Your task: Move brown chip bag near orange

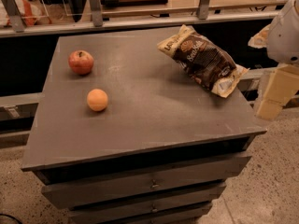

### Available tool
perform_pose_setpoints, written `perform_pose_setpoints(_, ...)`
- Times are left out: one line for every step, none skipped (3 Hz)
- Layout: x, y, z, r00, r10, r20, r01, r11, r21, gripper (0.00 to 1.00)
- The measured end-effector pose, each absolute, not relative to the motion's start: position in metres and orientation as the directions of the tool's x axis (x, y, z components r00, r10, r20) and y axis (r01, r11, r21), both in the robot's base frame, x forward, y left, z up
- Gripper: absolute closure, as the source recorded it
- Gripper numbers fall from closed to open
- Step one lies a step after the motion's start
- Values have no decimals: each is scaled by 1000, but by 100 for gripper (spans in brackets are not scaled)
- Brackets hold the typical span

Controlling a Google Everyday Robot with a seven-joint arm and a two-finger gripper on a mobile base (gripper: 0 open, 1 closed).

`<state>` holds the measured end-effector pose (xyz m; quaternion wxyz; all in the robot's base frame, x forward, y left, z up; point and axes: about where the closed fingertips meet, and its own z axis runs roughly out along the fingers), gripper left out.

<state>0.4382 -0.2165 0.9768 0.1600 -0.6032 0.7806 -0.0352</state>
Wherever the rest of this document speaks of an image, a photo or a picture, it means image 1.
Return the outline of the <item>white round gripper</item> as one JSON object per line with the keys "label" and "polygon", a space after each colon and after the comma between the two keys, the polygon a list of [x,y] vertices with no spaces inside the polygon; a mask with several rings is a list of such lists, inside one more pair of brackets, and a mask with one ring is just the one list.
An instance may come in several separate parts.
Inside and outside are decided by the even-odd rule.
{"label": "white round gripper", "polygon": [[255,116],[273,120],[299,92],[299,0],[289,0],[270,25],[252,36],[248,45],[255,49],[267,46],[270,59],[280,63],[263,76],[254,105]]}

